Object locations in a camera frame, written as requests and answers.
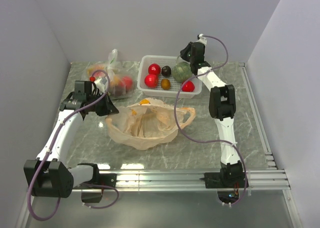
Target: melon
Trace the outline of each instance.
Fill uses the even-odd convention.
[[[187,62],[180,62],[176,64],[171,70],[172,77],[180,83],[185,82],[192,77],[190,65]]]

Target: beige plastic bag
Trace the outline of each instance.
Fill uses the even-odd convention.
[[[147,150],[160,143],[171,142],[178,134],[173,105],[159,99],[143,99],[127,107],[118,107],[119,114],[105,119],[108,134],[117,143]],[[176,109],[181,128],[188,126],[196,116],[196,110],[190,107]],[[190,117],[183,122],[184,116]]]

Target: open plastic bag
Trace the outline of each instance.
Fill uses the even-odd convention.
[[[178,134],[174,117],[174,107],[159,99],[143,99],[127,107],[118,107],[119,114],[106,119],[108,134],[117,143],[147,150],[160,143],[171,142]],[[188,126],[196,116],[191,107],[176,109],[181,128]]]
[[[107,62],[98,62],[88,66],[85,69],[82,77],[84,80],[88,80],[94,71],[106,71],[110,78],[108,93],[112,100],[131,97],[135,86],[133,77],[128,72],[126,72],[121,63],[117,61],[117,57],[118,50],[112,50],[112,52],[108,56]],[[97,72],[94,74],[94,77],[96,79],[104,76],[105,74],[103,72]]]

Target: perforated basket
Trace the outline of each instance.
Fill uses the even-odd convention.
[[[150,88],[146,86],[145,84],[145,78],[148,75],[148,68],[151,64],[156,63],[161,68],[164,66],[169,66],[173,68],[177,63],[177,57],[175,56],[161,56],[161,55],[146,55],[142,58],[139,72],[138,72],[138,79],[137,79],[137,86],[138,89],[143,92],[146,96],[152,96],[152,97],[172,97],[175,98],[177,96],[178,90],[180,89],[181,83],[177,82],[172,75],[169,77],[164,77],[162,74],[158,76],[159,83],[156,88]],[[171,87],[169,90],[164,90],[161,88],[161,80],[162,79],[168,79],[171,83]],[[179,94],[179,98],[186,98],[190,99],[194,97],[195,95],[200,94],[202,90],[202,82],[198,80],[197,78],[192,80],[192,83],[195,86],[195,89],[193,92],[183,92],[181,91]]]

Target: black fruit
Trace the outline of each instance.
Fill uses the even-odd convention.
[[[162,74],[164,77],[169,77],[169,76],[171,76],[171,68],[170,68],[170,66],[166,65],[166,66],[162,67],[162,69],[161,69],[161,74]]]

